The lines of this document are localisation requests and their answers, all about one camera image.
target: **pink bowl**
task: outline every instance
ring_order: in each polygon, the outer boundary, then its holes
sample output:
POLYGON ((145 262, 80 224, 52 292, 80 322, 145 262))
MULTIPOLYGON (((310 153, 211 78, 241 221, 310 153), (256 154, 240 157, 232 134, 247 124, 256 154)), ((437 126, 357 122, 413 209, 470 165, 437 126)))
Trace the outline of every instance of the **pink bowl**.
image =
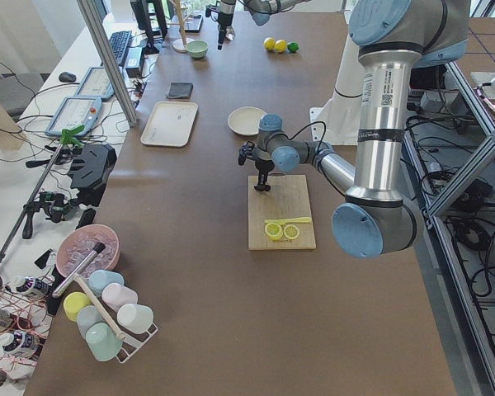
POLYGON ((112 270, 119 260, 120 247, 116 233, 103 224, 90 224, 76 229, 61 243, 57 251, 57 270, 62 276, 68 276, 97 242, 105 244, 93 262, 82 272, 88 278, 96 270, 112 270))

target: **chair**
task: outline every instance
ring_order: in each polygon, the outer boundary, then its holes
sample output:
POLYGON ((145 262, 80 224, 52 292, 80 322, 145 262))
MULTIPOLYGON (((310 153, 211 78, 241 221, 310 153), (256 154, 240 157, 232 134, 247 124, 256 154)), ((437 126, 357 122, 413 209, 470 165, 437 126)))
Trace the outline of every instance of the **chair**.
POLYGON ((11 77, 3 77, 0 74, 0 104, 13 120, 17 120, 43 83, 44 80, 37 73, 23 73, 11 77))

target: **cup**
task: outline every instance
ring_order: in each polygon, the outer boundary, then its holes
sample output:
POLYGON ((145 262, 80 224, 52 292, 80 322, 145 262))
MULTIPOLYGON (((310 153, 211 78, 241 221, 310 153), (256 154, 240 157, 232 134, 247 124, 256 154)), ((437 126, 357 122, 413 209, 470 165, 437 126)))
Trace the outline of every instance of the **cup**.
POLYGON ((77 326, 82 338, 86 338, 86 333, 96 323, 104 323, 105 319, 93 305, 88 305, 77 314, 77 326))
POLYGON ((98 361, 109 361, 119 353, 123 342, 106 323, 96 323, 86 333, 86 342, 98 361))
POLYGON ((81 291, 74 291, 64 299, 64 312, 69 320, 77 322, 77 314, 81 309, 90 305, 90 299, 81 291))
POLYGON ((137 304, 138 294, 119 283, 110 283, 102 291, 102 300, 117 312, 125 304, 137 304))
POLYGON ((90 286, 93 294, 95 294, 97 297, 102 295, 102 291, 110 283, 119 283, 120 285, 124 285, 125 279, 119 272, 106 270, 94 271, 88 278, 88 286, 90 286))
POLYGON ((117 311, 117 322, 135 334, 149 330, 154 312, 146 305, 125 304, 117 311))

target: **wooden cutting board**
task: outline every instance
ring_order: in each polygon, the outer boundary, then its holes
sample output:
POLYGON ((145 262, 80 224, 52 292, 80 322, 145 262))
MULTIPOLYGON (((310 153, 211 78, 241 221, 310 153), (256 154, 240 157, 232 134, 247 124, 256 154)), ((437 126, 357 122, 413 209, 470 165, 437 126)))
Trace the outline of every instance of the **wooden cutting board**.
POLYGON ((272 241, 264 233, 265 219, 312 217, 305 175, 269 176, 269 192, 256 191, 257 176, 247 180, 249 250, 315 249, 314 224, 295 224, 297 239, 272 241))

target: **black mouse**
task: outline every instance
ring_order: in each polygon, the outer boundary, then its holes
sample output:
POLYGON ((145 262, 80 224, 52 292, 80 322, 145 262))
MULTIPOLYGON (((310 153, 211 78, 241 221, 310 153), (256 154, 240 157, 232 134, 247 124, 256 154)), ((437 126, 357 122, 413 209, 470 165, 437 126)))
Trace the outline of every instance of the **black mouse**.
POLYGON ((77 80, 77 76, 73 73, 62 72, 59 74, 59 81, 62 83, 75 83, 75 80, 77 80))

